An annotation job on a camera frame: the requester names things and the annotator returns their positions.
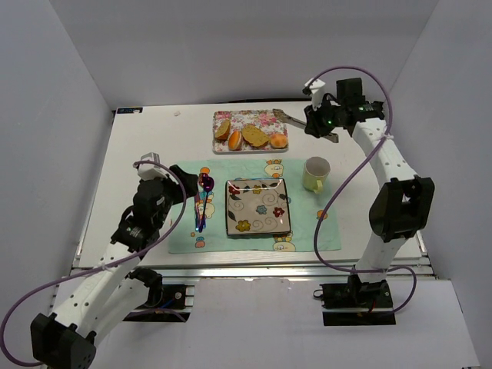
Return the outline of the metal serving tongs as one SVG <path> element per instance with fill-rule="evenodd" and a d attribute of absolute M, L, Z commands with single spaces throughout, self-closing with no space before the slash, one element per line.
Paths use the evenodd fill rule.
<path fill-rule="evenodd" d="M 274 108 L 273 110 L 274 116 L 280 120 L 281 122 L 288 124 L 288 125 L 293 125 L 296 128 L 300 128 L 304 130 L 307 127 L 307 123 L 304 121 L 301 121 L 297 118 L 291 117 L 290 115 L 286 114 L 283 110 L 281 109 L 276 109 Z M 322 136 L 322 138 L 337 144 L 339 142 L 339 136 L 337 133 L 329 133 L 325 136 Z"/>

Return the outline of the round orange bun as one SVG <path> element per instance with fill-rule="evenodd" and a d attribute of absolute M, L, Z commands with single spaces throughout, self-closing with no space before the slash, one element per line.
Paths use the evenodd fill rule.
<path fill-rule="evenodd" d="M 287 135 L 281 133 L 274 133 L 270 136 L 270 146 L 273 149 L 282 149 L 288 146 Z"/>

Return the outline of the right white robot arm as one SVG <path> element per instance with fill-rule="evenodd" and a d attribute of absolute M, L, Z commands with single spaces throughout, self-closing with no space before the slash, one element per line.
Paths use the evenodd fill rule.
<path fill-rule="evenodd" d="M 376 175 L 380 190 L 368 215 L 372 234 L 349 285 L 353 294 L 377 291 L 397 252 L 427 224 L 434 182 L 419 176 L 405 161 L 389 132 L 388 105 L 368 101 L 360 78 L 337 81 L 335 95 L 326 92 L 323 81 L 311 79 L 304 93 L 311 97 L 304 110 L 305 133 L 334 140 L 333 130 L 343 128 Z"/>

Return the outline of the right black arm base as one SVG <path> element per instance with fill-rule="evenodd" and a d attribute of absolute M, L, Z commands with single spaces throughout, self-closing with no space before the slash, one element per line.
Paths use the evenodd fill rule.
<path fill-rule="evenodd" d="M 333 312 L 383 312 L 394 307 L 391 291 L 387 281 L 361 282 L 356 274 L 352 274 L 344 283 L 321 284 L 313 292 L 315 300 L 322 307 Z"/>

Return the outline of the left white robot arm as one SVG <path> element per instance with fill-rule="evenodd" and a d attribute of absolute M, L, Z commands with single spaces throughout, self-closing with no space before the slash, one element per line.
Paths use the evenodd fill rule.
<path fill-rule="evenodd" d="M 156 298 L 162 276 L 140 267 L 148 248 L 162 241 L 160 230 L 171 208 L 198 193 L 198 176 L 178 165 L 140 161 L 132 203 L 97 267 L 50 315 L 38 314 L 30 326 L 33 356 L 50 368 L 87 368 L 96 346 L 135 308 Z"/>

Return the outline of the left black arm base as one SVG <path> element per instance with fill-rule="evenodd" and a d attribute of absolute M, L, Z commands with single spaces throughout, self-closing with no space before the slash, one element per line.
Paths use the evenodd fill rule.
<path fill-rule="evenodd" d="M 148 289 L 147 301 L 139 305 L 138 310 L 152 308 L 183 310 L 188 306 L 188 300 L 194 297 L 194 286 L 164 282 L 162 275 L 152 269 L 137 268 L 130 272 L 128 277 L 143 282 Z"/>

